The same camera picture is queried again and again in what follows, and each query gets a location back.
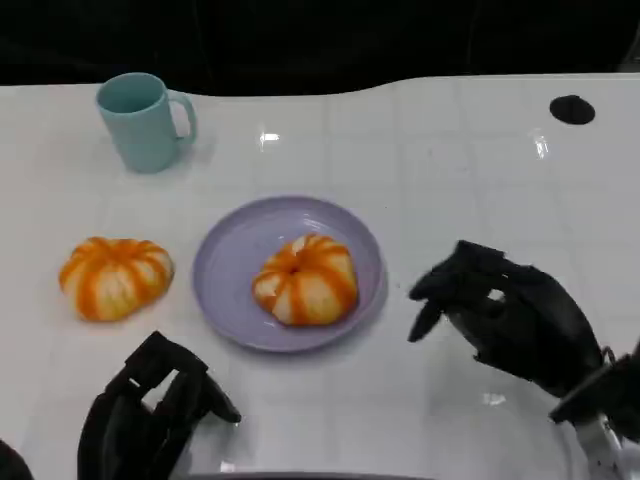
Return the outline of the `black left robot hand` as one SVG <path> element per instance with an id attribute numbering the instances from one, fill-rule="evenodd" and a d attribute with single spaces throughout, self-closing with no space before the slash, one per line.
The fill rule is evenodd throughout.
<path id="1" fill-rule="evenodd" d="M 79 479 L 167 479 L 197 424 L 241 414 L 208 366 L 155 331 L 94 400 L 77 452 Z"/>

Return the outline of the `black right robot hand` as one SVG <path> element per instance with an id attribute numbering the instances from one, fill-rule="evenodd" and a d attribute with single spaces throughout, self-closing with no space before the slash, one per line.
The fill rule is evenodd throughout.
<path id="1" fill-rule="evenodd" d="M 552 276 L 504 252 L 459 241 L 426 272 L 409 298 L 423 307 L 409 333 L 422 340 L 447 318 L 479 363 L 566 396 L 603 364 L 591 324 Z"/>

